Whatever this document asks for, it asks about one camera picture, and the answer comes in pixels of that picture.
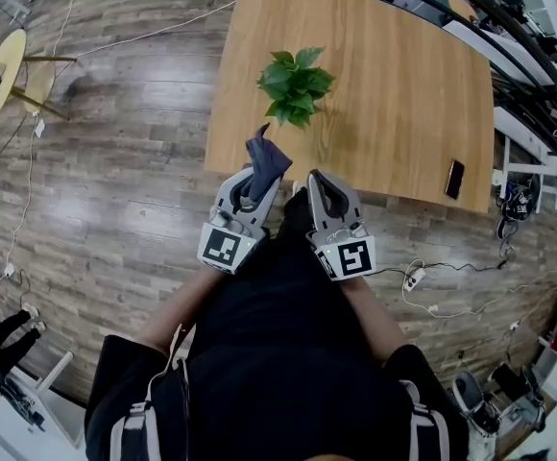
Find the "wooden table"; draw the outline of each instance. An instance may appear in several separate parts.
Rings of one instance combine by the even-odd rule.
[[[468,21],[472,22],[473,19],[479,20],[477,17],[477,12],[468,2],[468,0],[448,0],[449,8],[456,12],[461,17],[464,17]]]
[[[459,39],[376,0],[238,0],[217,85],[205,168],[234,173],[245,140],[269,118],[255,81],[271,51],[326,46],[337,77],[305,131],[275,119],[267,136],[294,164],[356,189],[486,212],[494,147],[488,61]],[[444,194],[451,161],[465,166],[457,201]]]
[[[25,56],[26,47],[27,34],[22,29],[14,31],[1,43],[0,63],[5,65],[5,69],[1,75],[0,111],[5,106],[8,98],[12,96],[23,101],[29,112],[45,109],[64,120],[68,120],[68,116],[49,105],[47,99],[55,81],[53,61],[75,61],[76,59],[68,57],[27,57]],[[23,61],[41,61],[41,64],[35,70],[28,72],[29,78],[25,90],[14,85]]]

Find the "potted plant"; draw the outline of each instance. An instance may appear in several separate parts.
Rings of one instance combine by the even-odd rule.
[[[285,121],[303,129],[310,125],[310,115],[319,111],[315,101],[329,92],[335,77],[323,68],[311,67],[324,48],[304,48],[294,58],[288,51],[275,51],[275,60],[261,73],[257,81],[273,103],[266,116],[275,116],[282,125]]]

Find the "small round table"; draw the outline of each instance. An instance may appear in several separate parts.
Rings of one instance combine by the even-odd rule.
[[[466,0],[449,0],[449,8],[469,22],[472,22],[473,19],[479,20],[477,12],[474,11],[471,4]]]
[[[69,117],[48,104],[48,96],[55,82],[55,65],[53,61],[76,61],[68,57],[26,57],[27,33],[18,29],[11,33],[0,46],[0,111],[10,96],[24,101],[28,112],[45,109],[65,121]],[[26,89],[16,87],[16,77],[22,62],[41,61],[30,73]]]

